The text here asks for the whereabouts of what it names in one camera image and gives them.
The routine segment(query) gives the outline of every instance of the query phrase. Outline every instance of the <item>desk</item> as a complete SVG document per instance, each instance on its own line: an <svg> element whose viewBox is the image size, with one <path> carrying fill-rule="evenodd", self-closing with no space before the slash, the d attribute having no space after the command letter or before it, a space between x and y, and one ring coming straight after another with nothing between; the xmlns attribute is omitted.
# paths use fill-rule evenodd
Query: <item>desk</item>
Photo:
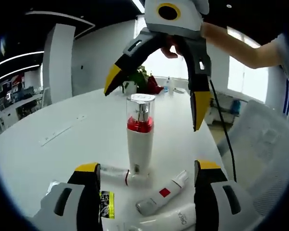
<svg viewBox="0 0 289 231"><path fill-rule="evenodd" d="M60 131L43 145L46 137ZM189 95L158 95L150 163L153 187L134 189L101 179L101 190L115 193L116 220L141 218L135 202L184 169L189 174L186 188L159 212L193 202L196 159L215 161L225 172L207 124L193 132ZM126 97L120 91L105 97L103 90L96 90L50 105L0 135L0 176L26 216L39 210L51 181L67 182L77 166L91 162L129 168Z"/></svg>
<svg viewBox="0 0 289 231"><path fill-rule="evenodd" d="M42 97L43 97L42 94L35 94L34 96L28 99L18 101L12 104L11 106L5 108L4 110L0 111L0 119L2 118L4 122L4 125L3 125L0 121L0 127L2 131L4 131L5 129L9 128L10 126L18 122L19 119L18 119L18 115L16 111L18 107L25 105L28 102L41 99Z"/></svg>

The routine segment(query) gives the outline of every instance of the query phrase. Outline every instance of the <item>cable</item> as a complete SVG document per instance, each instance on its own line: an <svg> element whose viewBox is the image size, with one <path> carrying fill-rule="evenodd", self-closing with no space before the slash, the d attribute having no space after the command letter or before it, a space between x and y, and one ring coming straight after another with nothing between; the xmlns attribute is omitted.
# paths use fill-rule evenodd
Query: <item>cable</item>
<svg viewBox="0 0 289 231"><path fill-rule="evenodd" d="M224 131L224 133L225 133L225 136L226 136L226 139L227 139L227 143L228 143L228 146L229 146L229 150L230 150L230 154L231 154L231 159L232 159L233 178L234 178L234 180L235 180L235 182L236 182L235 157L234 157L234 155L233 155L233 150L232 150L231 143L230 143L230 139L229 139L228 132L227 132L227 129L226 129L226 124L225 124L225 121L223 120L222 110L221 110L220 104L219 104L219 102L218 102L217 94L216 94L215 88L214 88L214 86L213 86L212 80L210 80L210 84L211 84L211 87L212 87L212 90L213 90L213 94L214 94L214 98L215 98L215 101L216 101L216 104L217 104L217 110L218 110L218 113L220 114L220 118L221 118L221 122L222 122L222 126L223 126L223 131Z"/></svg>

